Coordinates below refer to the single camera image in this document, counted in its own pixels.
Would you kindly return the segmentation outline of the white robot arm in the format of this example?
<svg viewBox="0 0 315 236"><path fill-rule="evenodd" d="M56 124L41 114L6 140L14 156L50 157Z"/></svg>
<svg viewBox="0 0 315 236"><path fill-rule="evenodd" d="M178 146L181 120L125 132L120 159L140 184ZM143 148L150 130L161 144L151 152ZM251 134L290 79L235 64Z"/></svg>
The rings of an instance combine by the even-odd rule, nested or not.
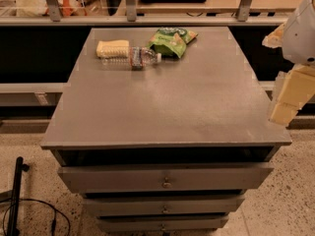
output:
<svg viewBox="0 0 315 236"><path fill-rule="evenodd" d="M315 0L302 0L288 20L267 35L262 44L280 47L283 58L293 63L279 72L269 110L271 122L287 126L315 95Z"/></svg>

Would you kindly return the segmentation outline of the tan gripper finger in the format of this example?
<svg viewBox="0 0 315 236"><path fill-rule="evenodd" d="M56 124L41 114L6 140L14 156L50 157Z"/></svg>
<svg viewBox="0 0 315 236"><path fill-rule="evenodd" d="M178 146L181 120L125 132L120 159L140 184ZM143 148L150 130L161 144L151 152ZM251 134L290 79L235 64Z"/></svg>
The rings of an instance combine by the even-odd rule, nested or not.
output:
<svg viewBox="0 0 315 236"><path fill-rule="evenodd" d="M262 44L269 48L278 48L283 45L284 24L264 37Z"/></svg>
<svg viewBox="0 0 315 236"><path fill-rule="evenodd" d="M295 64L289 72L279 72L269 107L269 120L287 126L314 95L314 67Z"/></svg>

